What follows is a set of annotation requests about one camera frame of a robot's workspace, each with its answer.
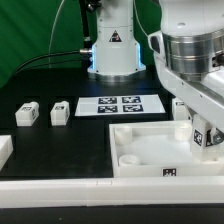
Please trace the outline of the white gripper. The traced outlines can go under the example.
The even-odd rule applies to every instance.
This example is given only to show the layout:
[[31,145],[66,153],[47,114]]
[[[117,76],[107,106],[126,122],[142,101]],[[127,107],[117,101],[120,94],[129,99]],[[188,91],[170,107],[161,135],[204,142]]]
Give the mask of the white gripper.
[[214,127],[208,144],[224,141],[224,54],[220,32],[198,36],[148,36],[162,86]]

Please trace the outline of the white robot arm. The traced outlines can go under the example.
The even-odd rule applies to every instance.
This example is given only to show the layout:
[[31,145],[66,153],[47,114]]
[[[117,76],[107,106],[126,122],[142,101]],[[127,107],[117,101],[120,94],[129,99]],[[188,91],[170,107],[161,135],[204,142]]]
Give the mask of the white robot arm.
[[[205,119],[212,144],[224,141],[224,0],[152,0],[160,30],[147,36],[161,84]],[[120,82],[143,71],[133,35],[135,0],[84,0],[97,14],[97,40],[88,50],[89,76]]]

